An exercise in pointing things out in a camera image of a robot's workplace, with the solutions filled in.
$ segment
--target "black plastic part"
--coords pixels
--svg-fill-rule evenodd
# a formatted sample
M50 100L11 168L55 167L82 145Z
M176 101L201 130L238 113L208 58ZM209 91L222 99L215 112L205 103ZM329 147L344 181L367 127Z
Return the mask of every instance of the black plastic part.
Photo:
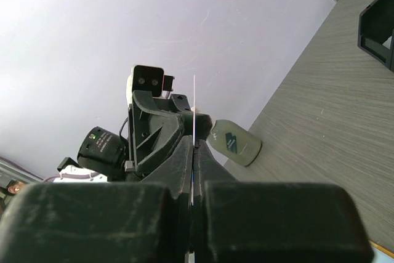
M348 193L326 184L205 184L205 262L370 263Z
M158 67L136 65L133 68L132 91L150 91L160 97L163 89L164 70Z
M84 139L79 148L77 162L82 168L91 169L110 178L122 179L127 154L127 147L119 135L97 126Z
M360 14L358 47L394 71L394 38L390 48L383 43L393 36L394 0L374 0Z
M193 145L191 136L182 137L172 156L141 181L160 182L169 188L176 204L177 233L175 244L177 257L174 262L185 262L190 249L191 224L191 172Z
M182 116L158 108L149 91L134 91L133 150L138 174L150 174L174 151L183 136Z
M212 254L207 249L204 200L204 184L208 181L236 182L236 179L212 156L203 140L196 143L193 162L194 205L192 211L191 247L195 251L196 262L210 262Z
M168 159L183 136L193 133L193 113L184 95L166 100L153 98L149 91L134 91L129 118L135 173L142 177ZM197 139L206 139L211 127L209 115L196 115Z
M169 76L169 75L164 75L164 81L163 81L163 90L172 92L172 82L174 81L175 77Z
M73 160L71 157L64 157L64 160L57 167L57 171L61 172L67 166L76 166L77 168L80 168L80 165L75 160Z
M174 262L174 202L159 184L36 184L0 223L0 262Z

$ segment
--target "person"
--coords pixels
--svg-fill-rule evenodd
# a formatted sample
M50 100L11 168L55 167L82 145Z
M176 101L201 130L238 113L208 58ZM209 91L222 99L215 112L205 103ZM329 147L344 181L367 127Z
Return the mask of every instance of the person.
M0 191L2 191L6 195L14 196L14 195L18 194L24 186L26 186L26 184L23 182L12 181L7 186L7 188L0 187Z

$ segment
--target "printed logo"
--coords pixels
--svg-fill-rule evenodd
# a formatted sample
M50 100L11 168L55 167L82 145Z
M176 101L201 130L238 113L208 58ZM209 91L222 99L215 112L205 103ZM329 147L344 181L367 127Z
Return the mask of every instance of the printed logo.
M236 136L230 132L226 134L226 146L228 151L237 154Z

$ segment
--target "black camera module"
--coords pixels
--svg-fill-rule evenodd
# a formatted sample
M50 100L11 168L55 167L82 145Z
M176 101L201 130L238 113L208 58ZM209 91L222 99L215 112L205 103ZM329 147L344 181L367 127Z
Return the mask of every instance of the black camera module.
M164 70L162 68L143 65L136 65L133 68L133 91L151 91L153 97L160 97L163 81Z

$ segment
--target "grey wood grain surface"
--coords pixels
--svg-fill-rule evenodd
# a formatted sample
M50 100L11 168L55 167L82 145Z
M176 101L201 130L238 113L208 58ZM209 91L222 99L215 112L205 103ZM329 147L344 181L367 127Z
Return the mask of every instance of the grey wood grain surface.
M263 149L239 180L333 182L372 241L394 250L394 73L357 47L373 0L339 0L251 127Z

